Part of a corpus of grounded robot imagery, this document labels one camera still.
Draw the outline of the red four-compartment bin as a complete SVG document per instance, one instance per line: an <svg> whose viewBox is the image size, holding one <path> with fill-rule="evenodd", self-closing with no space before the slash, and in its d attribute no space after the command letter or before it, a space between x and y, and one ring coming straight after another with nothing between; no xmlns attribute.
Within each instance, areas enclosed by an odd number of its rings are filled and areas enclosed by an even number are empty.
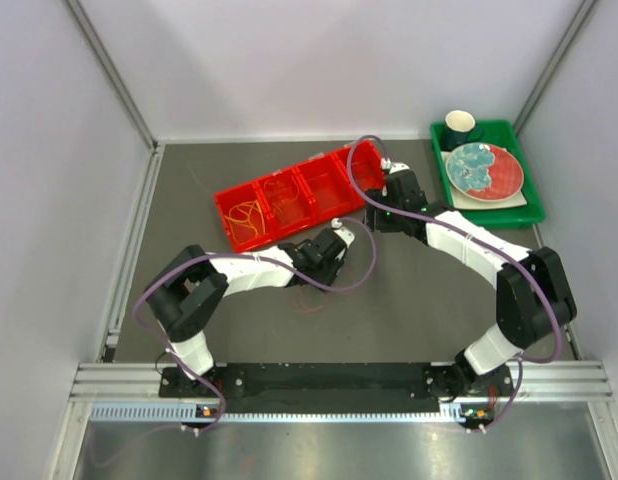
<svg viewBox="0 0 618 480"><path fill-rule="evenodd" d="M255 250L364 206L353 188L384 186L381 155L369 140L354 153L345 145L214 194L224 231L234 251Z"/></svg>

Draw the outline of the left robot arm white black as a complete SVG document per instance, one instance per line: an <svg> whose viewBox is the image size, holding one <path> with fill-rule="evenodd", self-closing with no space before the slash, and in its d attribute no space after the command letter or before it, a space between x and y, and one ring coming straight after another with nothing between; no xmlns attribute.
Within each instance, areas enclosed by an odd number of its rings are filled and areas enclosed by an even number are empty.
<svg viewBox="0 0 618 480"><path fill-rule="evenodd" d="M298 244L249 254L211 254L198 245L183 249L145 289L168 350L183 363L183 387L198 397L215 387L204 329L223 298L260 288L330 287L354 240L351 230L339 226Z"/></svg>

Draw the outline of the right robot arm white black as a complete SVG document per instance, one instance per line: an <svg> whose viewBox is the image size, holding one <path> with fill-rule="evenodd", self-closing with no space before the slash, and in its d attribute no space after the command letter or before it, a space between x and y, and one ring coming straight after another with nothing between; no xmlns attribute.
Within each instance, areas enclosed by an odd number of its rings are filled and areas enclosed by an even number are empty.
<svg viewBox="0 0 618 480"><path fill-rule="evenodd" d="M456 355L451 378L441 386L449 395L481 394L510 358L575 319L577 307L556 251L515 245L450 205L428 201L408 168L386 174L384 181L384 187L364 193L370 230L400 232L446 253L495 290L495 323Z"/></svg>

